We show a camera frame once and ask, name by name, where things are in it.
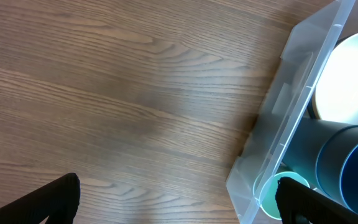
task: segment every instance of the green cup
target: green cup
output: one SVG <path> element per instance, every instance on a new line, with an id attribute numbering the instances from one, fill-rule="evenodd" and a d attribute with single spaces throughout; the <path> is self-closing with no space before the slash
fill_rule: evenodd
<path id="1" fill-rule="evenodd" d="M 255 181 L 254 194 L 255 194 L 256 183 L 260 182 L 261 176 L 262 175 L 259 175 Z M 292 179 L 298 181 L 299 183 L 307 187 L 310 187 L 308 181 L 305 178 L 303 178 L 301 175 L 297 174 L 296 172 L 288 170 L 288 168 L 286 167 L 279 167 L 277 173 L 273 177 L 271 177 L 272 184 L 270 185 L 266 193 L 266 196 L 264 197 L 260 205 L 260 208 L 264 211 L 264 213 L 266 213 L 266 215 L 268 215 L 270 218 L 273 218 L 275 220 L 281 220 L 280 211 L 278 211 L 275 195 L 278 187 L 278 180 L 280 180 L 282 177 L 291 177 Z"/>

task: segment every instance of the wood grain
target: wood grain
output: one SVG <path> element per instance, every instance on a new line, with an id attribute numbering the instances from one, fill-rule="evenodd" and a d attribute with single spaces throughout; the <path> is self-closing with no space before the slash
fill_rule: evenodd
<path id="1" fill-rule="evenodd" d="M 0 0 L 0 206 L 76 172 L 77 223 L 237 223 L 226 177 L 327 3 Z"/>

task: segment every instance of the wooden table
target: wooden table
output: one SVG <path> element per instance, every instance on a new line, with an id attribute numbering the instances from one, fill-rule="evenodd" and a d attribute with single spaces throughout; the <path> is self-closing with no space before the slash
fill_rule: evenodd
<path id="1" fill-rule="evenodd" d="M 226 177 L 329 2 L 0 0 L 0 207 L 76 172 L 77 223 L 238 223 Z"/>

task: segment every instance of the stacked cup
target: stacked cup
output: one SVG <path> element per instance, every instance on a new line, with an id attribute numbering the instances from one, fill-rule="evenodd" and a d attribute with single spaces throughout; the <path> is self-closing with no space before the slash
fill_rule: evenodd
<path id="1" fill-rule="evenodd" d="M 336 202 L 358 213 L 358 34 L 331 54 L 283 159 Z"/>

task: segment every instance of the translucent plastic box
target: translucent plastic box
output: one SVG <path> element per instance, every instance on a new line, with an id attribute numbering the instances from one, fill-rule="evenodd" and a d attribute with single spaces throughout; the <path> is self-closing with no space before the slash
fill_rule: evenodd
<path id="1" fill-rule="evenodd" d="M 358 33 L 358 0 L 337 0 L 296 25 L 244 152 L 226 187 L 241 223 L 252 223 L 339 38 Z"/>

